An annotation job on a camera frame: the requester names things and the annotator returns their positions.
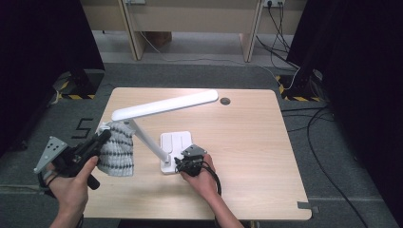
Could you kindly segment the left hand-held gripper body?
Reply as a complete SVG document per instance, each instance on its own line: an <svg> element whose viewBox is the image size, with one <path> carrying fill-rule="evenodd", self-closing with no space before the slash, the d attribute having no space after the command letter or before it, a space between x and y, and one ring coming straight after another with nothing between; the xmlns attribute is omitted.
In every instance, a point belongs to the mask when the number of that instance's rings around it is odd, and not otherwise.
<svg viewBox="0 0 403 228"><path fill-rule="evenodd" d="M46 179L51 172L48 172L46 168L50 163L60 176L72 178L76 177L86 162L94 157L90 154L90 149L84 148L84 143L71 147L56 137L49 138L40 160L33 169L43 189L48 187Z"/></svg>

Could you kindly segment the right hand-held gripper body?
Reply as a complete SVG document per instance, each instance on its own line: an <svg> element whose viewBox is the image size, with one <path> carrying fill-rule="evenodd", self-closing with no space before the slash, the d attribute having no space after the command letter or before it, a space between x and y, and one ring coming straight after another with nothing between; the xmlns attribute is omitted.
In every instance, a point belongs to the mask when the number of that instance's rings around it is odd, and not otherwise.
<svg viewBox="0 0 403 228"><path fill-rule="evenodd" d="M182 172L191 177L196 177L200 174L203 164L203 156L207 153L203 148L192 144L181 152L183 164L177 164L182 166Z"/></svg>

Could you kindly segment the white striped cloth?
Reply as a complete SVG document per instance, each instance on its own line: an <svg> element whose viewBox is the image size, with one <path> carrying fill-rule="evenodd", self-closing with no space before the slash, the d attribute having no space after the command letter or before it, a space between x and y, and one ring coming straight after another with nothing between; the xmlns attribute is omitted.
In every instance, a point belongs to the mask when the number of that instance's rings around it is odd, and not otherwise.
<svg viewBox="0 0 403 228"><path fill-rule="evenodd" d="M98 169L112 177L130 177L134 173L133 129L121 122L102 123L98 135L106 130L110 138L101 148Z"/></svg>

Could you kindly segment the white desk lamp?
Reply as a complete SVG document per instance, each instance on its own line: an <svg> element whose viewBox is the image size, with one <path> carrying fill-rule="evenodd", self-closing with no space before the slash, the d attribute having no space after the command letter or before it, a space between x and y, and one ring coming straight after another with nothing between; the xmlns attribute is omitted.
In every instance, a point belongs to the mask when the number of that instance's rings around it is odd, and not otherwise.
<svg viewBox="0 0 403 228"><path fill-rule="evenodd" d="M191 133L188 131L163 133L160 137L160 144L157 144L135 122L135 119L214 103L218 98L219 94L216 90L207 90L177 98L117 109L112 113L111 120L113 122L128 123L129 127L134 130L135 136L160 159L161 171L166 175L174 174L177 167L176 159L181 160L183 156L192 156L194 154L193 151L186 152L188 147L193 146Z"/></svg>

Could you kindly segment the person's right hand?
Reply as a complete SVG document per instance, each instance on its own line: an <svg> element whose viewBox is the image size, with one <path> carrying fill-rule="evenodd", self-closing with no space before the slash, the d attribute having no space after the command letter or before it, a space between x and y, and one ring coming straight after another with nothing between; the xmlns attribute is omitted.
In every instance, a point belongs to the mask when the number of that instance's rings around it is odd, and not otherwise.
<svg viewBox="0 0 403 228"><path fill-rule="evenodd" d="M215 167L210 155L203 156L203 164L206 168L203 168L198 176L191 177L185 172L181 172L181 176L208 204L212 204L218 201L221 196L217 192L217 183L212 175L215 172Z"/></svg>

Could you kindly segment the person's left hand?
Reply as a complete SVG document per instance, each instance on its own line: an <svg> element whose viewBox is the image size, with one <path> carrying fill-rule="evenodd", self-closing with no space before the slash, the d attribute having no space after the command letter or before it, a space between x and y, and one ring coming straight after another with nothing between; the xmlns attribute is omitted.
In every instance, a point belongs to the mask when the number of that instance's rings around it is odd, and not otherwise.
<svg viewBox="0 0 403 228"><path fill-rule="evenodd" d="M52 174L47 179L48 187L58 200L59 215L80 217L83 214L88 201L87 179L97 162L97 156L90 158L76 177L62 178Z"/></svg>

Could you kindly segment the stand base with hazard tape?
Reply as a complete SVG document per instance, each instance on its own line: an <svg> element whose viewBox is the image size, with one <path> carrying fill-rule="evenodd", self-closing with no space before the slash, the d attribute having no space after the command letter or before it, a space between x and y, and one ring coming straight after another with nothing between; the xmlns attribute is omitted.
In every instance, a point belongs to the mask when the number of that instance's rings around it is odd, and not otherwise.
<svg viewBox="0 0 403 228"><path fill-rule="evenodd" d="M92 100L104 76L105 72L101 69L85 69L80 75L67 71L53 85L55 100Z"/></svg>
<svg viewBox="0 0 403 228"><path fill-rule="evenodd" d="M310 76L300 79L298 71L291 75L277 75L280 97L286 101L319 102L319 89Z"/></svg>

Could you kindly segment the black curtain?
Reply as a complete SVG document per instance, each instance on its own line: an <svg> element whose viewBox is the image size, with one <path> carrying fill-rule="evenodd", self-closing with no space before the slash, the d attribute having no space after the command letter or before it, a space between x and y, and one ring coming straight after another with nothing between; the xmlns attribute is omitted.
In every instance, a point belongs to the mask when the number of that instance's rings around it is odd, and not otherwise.
<svg viewBox="0 0 403 228"><path fill-rule="evenodd" d="M307 0L290 60L313 70L403 228L403 0Z"/></svg>
<svg viewBox="0 0 403 228"><path fill-rule="evenodd" d="M80 0L0 0L0 157L61 74L103 67Z"/></svg>

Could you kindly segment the brown cardboard box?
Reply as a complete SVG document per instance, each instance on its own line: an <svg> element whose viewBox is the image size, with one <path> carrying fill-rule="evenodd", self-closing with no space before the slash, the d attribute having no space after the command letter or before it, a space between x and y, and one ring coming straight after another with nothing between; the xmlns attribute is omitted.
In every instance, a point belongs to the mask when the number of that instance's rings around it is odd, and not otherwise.
<svg viewBox="0 0 403 228"><path fill-rule="evenodd" d="M170 31L148 31L146 38L154 47L160 48L172 41L172 33Z"/></svg>

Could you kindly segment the grey tape piece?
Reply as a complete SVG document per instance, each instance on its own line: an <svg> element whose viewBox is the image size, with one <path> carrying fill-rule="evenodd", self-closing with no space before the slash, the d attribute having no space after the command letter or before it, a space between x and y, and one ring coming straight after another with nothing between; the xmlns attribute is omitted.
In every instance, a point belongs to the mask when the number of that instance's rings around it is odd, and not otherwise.
<svg viewBox="0 0 403 228"><path fill-rule="evenodd" d="M309 209L314 214L318 214L320 212L319 208L317 206L313 206L310 202L298 201L297 208L298 209L307 209L307 210Z"/></svg>

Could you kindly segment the beige wooden desk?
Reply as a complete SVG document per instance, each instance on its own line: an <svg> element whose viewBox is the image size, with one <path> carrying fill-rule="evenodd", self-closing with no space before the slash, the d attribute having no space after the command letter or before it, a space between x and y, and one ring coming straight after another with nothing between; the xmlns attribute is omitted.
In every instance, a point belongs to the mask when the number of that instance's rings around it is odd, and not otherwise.
<svg viewBox="0 0 403 228"><path fill-rule="evenodd" d="M256 36L275 34L282 26L293 35L307 0L285 0L265 9L264 0L80 0L93 30L118 30L128 36L131 55L139 61L145 31L236 33L243 59L252 59Z"/></svg>

